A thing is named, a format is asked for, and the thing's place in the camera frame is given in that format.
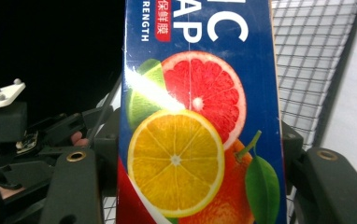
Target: metal grid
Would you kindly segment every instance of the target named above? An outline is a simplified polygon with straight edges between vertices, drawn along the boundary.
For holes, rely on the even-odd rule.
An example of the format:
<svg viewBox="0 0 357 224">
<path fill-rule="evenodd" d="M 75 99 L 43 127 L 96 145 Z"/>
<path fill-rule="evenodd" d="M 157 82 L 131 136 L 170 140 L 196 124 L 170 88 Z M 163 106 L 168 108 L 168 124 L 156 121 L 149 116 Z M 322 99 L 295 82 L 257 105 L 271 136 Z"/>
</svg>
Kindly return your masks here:
<svg viewBox="0 0 357 224">
<path fill-rule="evenodd" d="M 281 118 L 304 137 L 304 149 L 309 149 L 350 36 L 357 0 L 272 0 L 271 4 Z M 287 197 L 291 223 L 294 195 L 295 190 Z M 115 223 L 116 198 L 105 198 L 104 207 L 106 223 Z"/>
</svg>

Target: grapefruit slice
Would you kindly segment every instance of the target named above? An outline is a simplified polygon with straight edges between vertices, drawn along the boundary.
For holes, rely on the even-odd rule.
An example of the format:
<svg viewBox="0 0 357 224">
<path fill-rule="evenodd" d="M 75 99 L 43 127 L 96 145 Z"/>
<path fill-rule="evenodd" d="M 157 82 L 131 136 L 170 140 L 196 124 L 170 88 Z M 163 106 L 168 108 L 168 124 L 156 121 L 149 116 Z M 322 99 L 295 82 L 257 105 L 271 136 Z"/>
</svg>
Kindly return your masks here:
<svg viewBox="0 0 357 224">
<path fill-rule="evenodd" d="M 246 98 L 235 70 L 223 59 L 203 51 L 185 51 L 162 62 L 169 94 L 189 110 L 208 119 L 224 149 L 242 132 Z"/>
</svg>

